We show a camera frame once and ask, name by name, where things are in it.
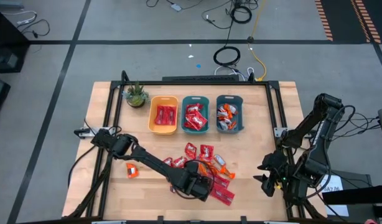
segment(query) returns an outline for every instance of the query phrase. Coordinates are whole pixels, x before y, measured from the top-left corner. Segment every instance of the plastic bin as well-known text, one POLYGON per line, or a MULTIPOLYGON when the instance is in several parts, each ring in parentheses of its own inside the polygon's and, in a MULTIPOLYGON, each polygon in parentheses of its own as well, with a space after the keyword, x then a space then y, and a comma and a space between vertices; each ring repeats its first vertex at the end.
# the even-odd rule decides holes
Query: plastic bin
POLYGON ((151 107, 149 110, 148 129, 155 134, 173 134, 177 129, 177 117, 179 113, 179 100, 174 96, 155 96, 151 100, 151 107), (175 106, 176 107, 176 119, 174 125, 156 125, 155 118, 158 105, 175 106))
POLYGON ((233 105, 236 110, 238 111, 238 114, 235 114, 233 116, 232 121, 236 121, 236 126, 232 130, 223 130, 220 127, 220 123, 218 118, 216 117, 216 126, 219 133, 223 134, 236 134, 239 131, 241 131, 243 127, 242 123, 242 103, 243 99, 240 96, 231 96, 231 95, 221 95, 217 97, 216 99, 216 105, 217 107, 220 107, 224 105, 225 103, 228 103, 229 105, 233 105))
POLYGON ((183 99, 182 103, 182 109, 181 109, 181 128, 184 130, 187 134, 205 134, 209 130, 209 99, 204 96, 187 96, 183 99), (204 127, 201 130, 195 130, 191 128, 186 128, 184 126, 186 120, 185 120, 185 108, 187 105, 190 104, 196 104, 200 103, 203 105, 202 110, 199 112, 202 114, 204 118, 206 118, 208 121, 204 125, 204 127))

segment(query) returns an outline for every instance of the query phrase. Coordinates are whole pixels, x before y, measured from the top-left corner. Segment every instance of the orange bin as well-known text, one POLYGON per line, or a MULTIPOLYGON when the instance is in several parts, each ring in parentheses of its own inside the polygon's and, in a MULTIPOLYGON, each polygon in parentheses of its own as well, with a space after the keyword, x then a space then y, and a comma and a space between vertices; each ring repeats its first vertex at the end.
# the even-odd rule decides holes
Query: orange bin
POLYGON ((151 108, 149 109, 148 129, 155 134, 170 135, 176 132, 177 129, 177 115, 179 110, 179 100, 174 96, 155 96, 151 100, 151 108), (175 106, 176 119, 174 125, 156 125, 155 118, 157 114, 158 105, 175 106))

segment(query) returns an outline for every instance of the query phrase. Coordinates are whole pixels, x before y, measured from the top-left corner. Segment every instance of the small potted plant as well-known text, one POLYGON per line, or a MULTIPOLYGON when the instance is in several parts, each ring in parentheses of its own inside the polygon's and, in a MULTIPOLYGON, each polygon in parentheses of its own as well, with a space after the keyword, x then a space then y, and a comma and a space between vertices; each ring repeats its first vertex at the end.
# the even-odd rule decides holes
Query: small potted plant
POLYGON ((142 107, 148 100, 148 93, 143 90, 144 85, 140 86, 137 81, 134 86, 130 85, 128 92, 124 94, 124 97, 128 101, 128 105, 133 108, 142 107))

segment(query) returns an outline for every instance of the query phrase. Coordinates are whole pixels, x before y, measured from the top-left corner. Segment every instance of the yellow cable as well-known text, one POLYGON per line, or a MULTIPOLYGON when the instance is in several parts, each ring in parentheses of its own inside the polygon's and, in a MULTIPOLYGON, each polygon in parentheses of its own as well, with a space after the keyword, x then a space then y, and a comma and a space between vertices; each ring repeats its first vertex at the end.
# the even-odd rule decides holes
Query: yellow cable
MULTIPOLYGON (((256 20, 254 22, 254 26, 253 26, 253 31, 252 31, 252 34, 251 34, 251 37, 254 36, 254 33, 256 32, 256 28, 258 26, 258 22, 259 22, 259 18, 260 18, 260 14, 261 14, 261 11, 263 10, 264 8, 264 5, 266 4, 266 0, 263 0, 263 3, 261 4, 259 10, 258 10, 258 13, 257 13, 257 16, 256 16, 256 20)), ((261 77, 259 78, 255 78, 256 81, 260 82, 260 81, 263 81, 263 79, 266 77, 267 75, 267 68, 265 66, 265 64, 256 56, 256 54, 253 52, 251 46, 249 45, 248 43, 248 49, 252 52, 253 54, 253 57, 261 64, 261 66, 263 66, 263 69, 264 69, 264 73, 261 77)))

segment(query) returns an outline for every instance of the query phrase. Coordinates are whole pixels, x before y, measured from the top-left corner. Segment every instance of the succulent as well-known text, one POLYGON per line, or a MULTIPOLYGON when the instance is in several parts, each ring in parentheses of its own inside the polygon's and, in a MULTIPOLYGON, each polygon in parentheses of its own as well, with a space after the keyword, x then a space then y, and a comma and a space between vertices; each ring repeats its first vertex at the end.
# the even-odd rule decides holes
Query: succulent
POLYGON ((124 93, 124 97, 128 102, 134 106, 141 105, 144 100, 148 100, 148 93, 143 90, 144 86, 140 86, 139 82, 136 82, 133 85, 130 85, 128 91, 124 93))

